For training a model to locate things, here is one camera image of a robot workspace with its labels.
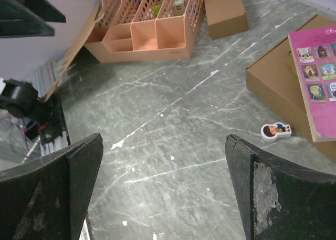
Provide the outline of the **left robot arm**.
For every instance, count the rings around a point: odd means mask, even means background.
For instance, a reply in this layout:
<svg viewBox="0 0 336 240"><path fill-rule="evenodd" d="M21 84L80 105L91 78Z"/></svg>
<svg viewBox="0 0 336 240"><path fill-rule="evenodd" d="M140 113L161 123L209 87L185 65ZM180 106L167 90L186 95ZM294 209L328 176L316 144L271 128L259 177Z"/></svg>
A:
<svg viewBox="0 0 336 240"><path fill-rule="evenodd" d="M31 120L38 135L43 135L53 115L52 107L38 97L31 83L14 79L1 79L1 109L15 118Z"/></svg>

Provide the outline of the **cartoon boy eraser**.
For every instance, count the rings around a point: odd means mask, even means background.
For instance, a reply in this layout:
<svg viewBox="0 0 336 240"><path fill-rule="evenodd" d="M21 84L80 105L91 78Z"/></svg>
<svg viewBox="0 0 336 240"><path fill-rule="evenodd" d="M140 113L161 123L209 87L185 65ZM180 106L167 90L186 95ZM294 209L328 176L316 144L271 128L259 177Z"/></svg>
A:
<svg viewBox="0 0 336 240"><path fill-rule="evenodd" d="M278 138L287 138L292 135L292 129L289 124L277 122L274 124L265 124L260 129L261 137L267 142L274 142Z"/></svg>

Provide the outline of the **small brown box by organizer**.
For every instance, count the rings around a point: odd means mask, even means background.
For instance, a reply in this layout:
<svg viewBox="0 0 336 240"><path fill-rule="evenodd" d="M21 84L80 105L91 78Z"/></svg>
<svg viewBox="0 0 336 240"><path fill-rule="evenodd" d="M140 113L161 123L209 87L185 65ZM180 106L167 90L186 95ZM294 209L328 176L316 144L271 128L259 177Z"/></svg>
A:
<svg viewBox="0 0 336 240"><path fill-rule="evenodd" d="M212 40L249 29L242 0L204 0L204 3Z"/></svg>

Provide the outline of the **peach plastic file organizer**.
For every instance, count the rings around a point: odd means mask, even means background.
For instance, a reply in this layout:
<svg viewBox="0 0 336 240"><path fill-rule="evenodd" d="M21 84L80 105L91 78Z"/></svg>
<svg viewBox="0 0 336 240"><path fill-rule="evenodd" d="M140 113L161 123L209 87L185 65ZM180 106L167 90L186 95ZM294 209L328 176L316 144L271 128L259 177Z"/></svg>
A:
<svg viewBox="0 0 336 240"><path fill-rule="evenodd" d="M191 57L204 0L101 0L88 20L84 46L101 63Z"/></svg>

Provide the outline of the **cardboard box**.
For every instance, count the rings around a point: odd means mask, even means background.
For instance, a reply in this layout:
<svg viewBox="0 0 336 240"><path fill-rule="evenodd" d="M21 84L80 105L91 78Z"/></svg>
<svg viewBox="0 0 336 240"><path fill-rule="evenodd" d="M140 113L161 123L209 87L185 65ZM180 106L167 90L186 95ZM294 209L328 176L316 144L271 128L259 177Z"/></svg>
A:
<svg viewBox="0 0 336 240"><path fill-rule="evenodd" d="M89 38L96 23L103 18L103 9L104 7L102 5L96 5L80 33L76 37L75 41L64 54L63 58L52 65L52 69L56 73L56 81L50 86L48 93L45 95L44 102L47 102L52 94L56 91L58 84L62 80L64 74L68 70L77 53L81 50Z"/></svg>

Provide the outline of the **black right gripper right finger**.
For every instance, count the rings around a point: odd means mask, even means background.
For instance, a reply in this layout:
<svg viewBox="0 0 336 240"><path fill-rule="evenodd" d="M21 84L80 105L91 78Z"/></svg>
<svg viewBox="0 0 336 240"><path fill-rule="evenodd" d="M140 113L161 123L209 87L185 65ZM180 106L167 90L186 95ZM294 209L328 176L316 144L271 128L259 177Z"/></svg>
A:
<svg viewBox="0 0 336 240"><path fill-rule="evenodd" d="M226 138L225 155L246 239L335 239L335 175L235 134Z"/></svg>

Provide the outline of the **large brown box under book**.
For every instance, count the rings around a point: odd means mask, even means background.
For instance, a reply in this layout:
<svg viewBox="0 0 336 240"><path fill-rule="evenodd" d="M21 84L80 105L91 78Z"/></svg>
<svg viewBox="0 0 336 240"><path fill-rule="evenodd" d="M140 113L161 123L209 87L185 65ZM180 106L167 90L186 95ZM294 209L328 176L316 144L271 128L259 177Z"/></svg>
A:
<svg viewBox="0 0 336 240"><path fill-rule="evenodd" d="M246 69L246 85L248 90L311 143L299 81L295 69L289 67L290 51L290 44L285 38Z"/></svg>

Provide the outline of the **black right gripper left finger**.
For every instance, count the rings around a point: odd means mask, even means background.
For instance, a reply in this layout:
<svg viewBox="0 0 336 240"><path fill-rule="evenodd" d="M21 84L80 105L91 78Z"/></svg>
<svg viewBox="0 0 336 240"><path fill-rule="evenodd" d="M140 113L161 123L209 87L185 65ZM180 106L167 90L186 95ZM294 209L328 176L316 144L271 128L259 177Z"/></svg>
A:
<svg viewBox="0 0 336 240"><path fill-rule="evenodd" d="M79 239L103 156L94 133L1 172L1 239Z"/></svg>

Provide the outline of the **pink children's book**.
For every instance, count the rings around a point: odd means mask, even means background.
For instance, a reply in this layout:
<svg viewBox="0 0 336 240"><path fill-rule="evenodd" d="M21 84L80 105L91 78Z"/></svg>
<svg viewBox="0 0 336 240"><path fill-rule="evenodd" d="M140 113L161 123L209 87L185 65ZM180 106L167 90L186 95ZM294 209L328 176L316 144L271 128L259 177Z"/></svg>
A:
<svg viewBox="0 0 336 240"><path fill-rule="evenodd" d="M288 34L313 142L335 141L335 24Z"/></svg>

